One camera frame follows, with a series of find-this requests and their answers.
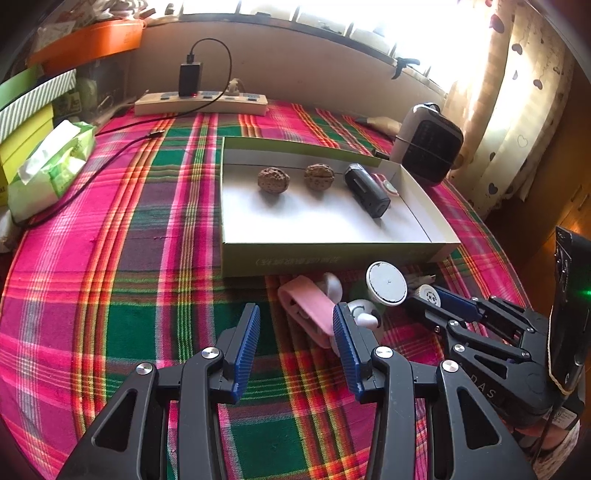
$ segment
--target wire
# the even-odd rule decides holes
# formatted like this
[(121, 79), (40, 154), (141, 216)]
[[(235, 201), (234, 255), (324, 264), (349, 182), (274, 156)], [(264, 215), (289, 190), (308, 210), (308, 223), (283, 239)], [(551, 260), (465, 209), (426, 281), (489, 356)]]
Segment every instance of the wire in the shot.
[(395, 140), (400, 140), (400, 141), (401, 141), (401, 142), (403, 142), (403, 143), (406, 143), (406, 144), (408, 144), (408, 145), (412, 145), (413, 147), (415, 147), (415, 148), (418, 148), (419, 150), (423, 150), (424, 152), (426, 152), (426, 153), (428, 153), (428, 154), (430, 154), (430, 155), (433, 155), (433, 157), (437, 157), (439, 160), (441, 160), (441, 161), (442, 161), (442, 162), (444, 162), (444, 163), (449, 163), (449, 160), (446, 160), (445, 158), (441, 158), (441, 157), (440, 157), (439, 155), (437, 155), (436, 153), (433, 153), (432, 151), (430, 151), (430, 150), (427, 150), (427, 149), (426, 149), (426, 148), (424, 148), (424, 147), (421, 147), (421, 145), (417, 145), (416, 143), (409, 142), (408, 140), (405, 140), (405, 139), (403, 139), (403, 138), (400, 138), (400, 137), (399, 137), (399, 136), (397, 136), (397, 135), (396, 135), (394, 138), (395, 138)]
[(199, 110), (202, 110), (205, 107), (210, 106), (211, 104), (217, 102), (224, 95), (224, 93), (226, 93), (226, 90), (230, 86), (230, 81), (232, 80), (232, 54), (230, 53), (230, 49), (228, 48), (228, 46), (222, 40), (218, 40), (217, 38), (212, 38), (212, 37), (206, 37), (206, 38), (202, 38), (201, 40), (197, 40), (193, 44), (193, 46), (191, 47), (191, 51), (189, 52), (189, 55), (187, 55), (187, 63), (192, 63), (192, 61), (189, 61), (189, 58), (194, 58), (193, 49), (197, 46), (197, 44), (198, 43), (201, 43), (202, 41), (206, 41), (206, 40), (211, 40), (211, 41), (217, 42), (221, 46), (223, 46), (226, 49), (226, 52), (228, 52), (228, 60), (230, 61), (230, 67), (228, 69), (228, 81), (226, 82), (226, 86), (222, 89), (222, 91), (220, 92), (220, 94), (217, 97), (215, 97), (210, 102), (204, 103), (203, 105), (200, 105), (197, 108), (194, 108), (194, 109), (189, 110), (187, 112), (177, 113), (177, 114), (172, 115), (172, 116), (161, 116), (161, 117), (158, 117), (158, 118), (151, 118), (151, 119), (148, 119), (148, 120), (140, 120), (138, 122), (133, 122), (131, 124), (122, 125), (121, 127), (111, 128), (109, 130), (103, 130), (101, 132), (98, 132), (96, 134), (96, 136), (99, 137), (100, 135), (111, 134), (113, 132), (118, 132), (118, 131), (123, 130), (125, 128), (135, 127), (136, 125), (149, 124), (151, 122), (157, 122), (157, 121), (163, 120), (163, 119), (174, 119), (174, 118), (179, 118), (179, 117), (185, 116), (185, 115), (191, 115), (192, 113), (198, 112)]
[(80, 194), (84, 190), (86, 190), (86, 188), (88, 187), (88, 185), (90, 185), (91, 182), (95, 178), (97, 178), (97, 176), (105, 168), (107, 168), (107, 166), (109, 166), (111, 163), (113, 163), (113, 161), (116, 160), (130, 146), (132, 146), (132, 145), (134, 145), (134, 144), (136, 144), (138, 142), (141, 142), (142, 140), (152, 140), (153, 138), (162, 137), (164, 135), (164, 133), (165, 133), (164, 130), (158, 130), (156, 132), (149, 133), (147, 135), (144, 135), (143, 137), (136, 138), (135, 140), (132, 140), (131, 142), (126, 143), (114, 155), (112, 155), (107, 161), (105, 161), (99, 168), (97, 168), (97, 170), (90, 176), (90, 178), (88, 180), (86, 180), (86, 183), (82, 187), (80, 187), (78, 190), (76, 190), (76, 192), (70, 198), (68, 198), (64, 203), (62, 203), (53, 212), (51, 212), (47, 216), (43, 217), (41, 220), (38, 220), (38, 221), (33, 222), (33, 223), (27, 224), (27, 223), (21, 222), (21, 223), (15, 223), (15, 224), (17, 226), (23, 228), (24, 230), (32, 230), (34, 228), (37, 228), (38, 226), (44, 225), (49, 220), (51, 220), (52, 218), (55, 218), (58, 214), (60, 214), (61, 212), (63, 212), (74, 200), (76, 200), (80, 196)]
[(533, 454), (533, 456), (531, 458), (531, 462), (530, 462), (532, 465), (535, 463), (535, 461), (540, 456), (540, 452), (542, 451), (542, 445), (544, 444), (544, 440), (546, 439), (546, 436), (548, 435), (548, 431), (550, 430), (550, 426), (552, 425), (552, 422), (554, 421), (556, 414), (562, 408), (564, 401), (565, 401), (565, 398), (561, 395), (560, 398), (552, 406), (552, 410), (550, 411), (550, 415), (548, 416), (548, 419), (546, 420), (546, 423), (544, 425), (544, 430), (542, 430), (542, 435), (540, 435), (540, 438), (538, 438), (537, 442), (535, 443), (535, 451), (534, 451), (534, 454)]

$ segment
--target pink velcro strap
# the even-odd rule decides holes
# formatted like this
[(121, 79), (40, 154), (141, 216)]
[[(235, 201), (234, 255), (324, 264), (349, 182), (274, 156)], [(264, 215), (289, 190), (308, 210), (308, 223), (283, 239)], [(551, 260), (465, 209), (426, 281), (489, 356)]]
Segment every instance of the pink velcro strap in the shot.
[(281, 306), (322, 348), (330, 348), (335, 304), (314, 282), (303, 275), (279, 287)]

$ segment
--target plaid tablecloth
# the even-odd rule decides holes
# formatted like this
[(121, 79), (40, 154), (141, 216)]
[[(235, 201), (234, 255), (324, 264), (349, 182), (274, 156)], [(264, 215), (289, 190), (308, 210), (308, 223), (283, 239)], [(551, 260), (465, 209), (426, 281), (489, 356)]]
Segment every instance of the plaid tablecloth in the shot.
[[(133, 121), (129, 114), (109, 128)], [(183, 362), (261, 307), (248, 389), (220, 408), (235, 479), (361, 479), (375, 407), (349, 394), (339, 360), (286, 318), (277, 287), (290, 277), (222, 278), (219, 161), (224, 136), (308, 142), (369, 154), (386, 138), (352, 118), (273, 103), (265, 117), (205, 114), (99, 137), (75, 190), (114, 151), (151, 129), (163, 139), (130, 148), (61, 215), (26, 234), (1, 304), (0, 414), (32, 464), (57, 475), (77, 439), (140, 361)], [(504, 253), (470, 206), (444, 183), (429, 195), (462, 246), (410, 271), (465, 296), (527, 299)], [(339, 273), (347, 292), (363, 272)], [(436, 364), (436, 337), (389, 309), (385, 343)], [(417, 478), (426, 476), (424, 408), (417, 405)], [(175, 478), (176, 412), (168, 478)]]

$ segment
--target curtain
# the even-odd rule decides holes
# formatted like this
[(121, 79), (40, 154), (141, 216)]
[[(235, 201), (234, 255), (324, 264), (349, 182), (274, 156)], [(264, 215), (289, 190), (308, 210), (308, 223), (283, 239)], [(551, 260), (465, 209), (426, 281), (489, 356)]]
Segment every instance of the curtain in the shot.
[(533, 8), (460, 0), (468, 25), (443, 114), (464, 132), (449, 179), (482, 218), (527, 196), (568, 97), (574, 59)]

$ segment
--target power strip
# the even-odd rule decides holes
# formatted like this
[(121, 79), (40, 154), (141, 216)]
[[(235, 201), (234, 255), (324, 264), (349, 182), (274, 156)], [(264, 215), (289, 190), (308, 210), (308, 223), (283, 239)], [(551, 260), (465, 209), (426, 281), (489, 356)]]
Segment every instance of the power strip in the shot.
[[(181, 98), (178, 96), (178, 92), (146, 93), (135, 102), (135, 114), (153, 115), (155, 113), (188, 112), (211, 102), (219, 94), (220, 92), (198, 92), (194, 97)], [(268, 105), (267, 97), (264, 95), (241, 93), (238, 96), (224, 95), (217, 102), (199, 111), (265, 115)]]

